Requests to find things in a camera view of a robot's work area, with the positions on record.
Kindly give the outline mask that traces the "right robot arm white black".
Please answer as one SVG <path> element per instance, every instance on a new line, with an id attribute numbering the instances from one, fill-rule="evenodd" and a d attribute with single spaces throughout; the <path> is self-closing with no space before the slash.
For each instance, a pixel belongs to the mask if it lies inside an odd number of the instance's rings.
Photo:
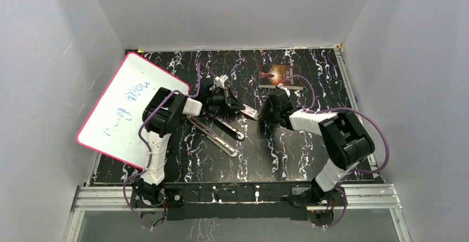
<path id="1" fill-rule="evenodd" d="M 311 188 L 301 194 L 320 206 L 327 205 L 333 199 L 334 188 L 346 174 L 375 151 L 373 140 L 351 108 L 335 109 L 331 113 L 295 109 L 289 90 L 284 88 L 269 93 L 260 119 L 322 137 L 329 158 L 311 181 Z"/>

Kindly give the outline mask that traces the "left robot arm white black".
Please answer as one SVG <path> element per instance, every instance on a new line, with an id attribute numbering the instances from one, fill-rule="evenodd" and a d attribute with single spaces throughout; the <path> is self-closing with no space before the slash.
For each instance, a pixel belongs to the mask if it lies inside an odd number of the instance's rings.
<path id="1" fill-rule="evenodd" d="M 164 165 L 169 139 L 184 119 L 188 119 L 206 134 L 228 156 L 236 157 L 238 155 L 238 150 L 234 146 L 196 118 L 201 113 L 205 113 L 225 133 L 228 133 L 237 141 L 243 141 L 245 135 L 241 131 L 210 110 L 210 107 L 222 104 L 224 94 L 228 94 L 228 92 L 222 91 L 220 87 L 209 87 L 196 98 L 190 98 L 179 91 L 171 91 L 161 87 L 145 107 L 139 137 L 148 148 L 148 156 L 145 161 L 144 172 L 140 175 L 140 181 L 150 185 L 145 190 L 143 197 L 150 206 L 158 207 L 165 200 L 164 190 L 157 186 L 165 178 Z"/>

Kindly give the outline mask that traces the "small red staple box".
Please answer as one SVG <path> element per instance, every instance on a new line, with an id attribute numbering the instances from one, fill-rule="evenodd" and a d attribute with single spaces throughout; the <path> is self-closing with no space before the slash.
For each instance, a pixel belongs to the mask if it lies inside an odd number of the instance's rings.
<path id="1" fill-rule="evenodd" d="M 250 107 L 246 104 L 244 104 L 243 106 L 244 106 L 244 109 L 241 110 L 241 113 L 244 114 L 246 117 L 249 117 L 249 118 L 257 121 L 258 117 L 259 117 L 259 112 L 256 109 L 254 109 L 254 108 L 252 108 L 252 107 Z"/>

